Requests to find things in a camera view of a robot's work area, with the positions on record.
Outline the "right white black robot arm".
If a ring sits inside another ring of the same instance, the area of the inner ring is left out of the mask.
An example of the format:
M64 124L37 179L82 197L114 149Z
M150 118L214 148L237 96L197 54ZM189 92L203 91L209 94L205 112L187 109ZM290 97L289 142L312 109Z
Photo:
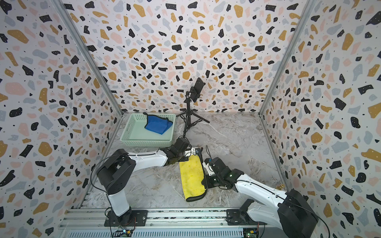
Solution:
M239 209L228 209L226 221L230 226L252 226L262 222L282 229L289 238L309 238L318 223L318 215L296 190L269 187L244 172L231 170L216 157L203 162L207 172L203 185L219 187L249 196Z

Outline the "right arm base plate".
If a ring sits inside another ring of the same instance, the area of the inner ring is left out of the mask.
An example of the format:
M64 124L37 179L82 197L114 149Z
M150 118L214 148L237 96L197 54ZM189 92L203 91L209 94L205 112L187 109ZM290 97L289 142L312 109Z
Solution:
M247 199L239 209L226 210L226 222L229 226L239 225L266 225L263 222L254 221L248 214L249 206L254 202L253 199Z

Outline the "blue grey dishcloth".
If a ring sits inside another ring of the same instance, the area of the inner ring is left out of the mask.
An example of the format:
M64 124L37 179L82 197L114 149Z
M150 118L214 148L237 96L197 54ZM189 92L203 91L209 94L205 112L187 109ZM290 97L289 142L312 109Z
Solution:
M163 135L173 125L168 118L159 117L157 115L143 113L146 116L145 129L160 135Z

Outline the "yellow grey dishcloth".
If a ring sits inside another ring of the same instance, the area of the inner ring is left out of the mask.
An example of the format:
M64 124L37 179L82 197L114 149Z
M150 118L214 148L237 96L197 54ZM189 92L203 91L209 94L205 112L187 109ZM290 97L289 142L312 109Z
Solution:
M179 163L183 194L186 202L195 202L205 197L207 188L202 183L205 174L202 166L202 149L187 152L188 160Z

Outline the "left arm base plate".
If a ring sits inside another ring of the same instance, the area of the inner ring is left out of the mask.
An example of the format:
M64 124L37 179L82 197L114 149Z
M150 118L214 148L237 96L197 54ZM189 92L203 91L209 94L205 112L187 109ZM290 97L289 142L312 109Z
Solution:
M144 227L147 220L147 210L132 210L129 209L121 216L117 216L114 211L109 211L104 222L105 227L132 226Z

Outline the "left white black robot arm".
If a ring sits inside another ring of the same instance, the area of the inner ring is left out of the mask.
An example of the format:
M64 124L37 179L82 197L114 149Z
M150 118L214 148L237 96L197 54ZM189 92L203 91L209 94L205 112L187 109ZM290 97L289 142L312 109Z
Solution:
M192 147L184 137L178 138L169 147L153 152L129 153L124 149L118 149L97 169L96 176L104 187L112 211L117 218L121 218L131 209L125 188L134 172L185 162L191 155L196 154L196 148Z

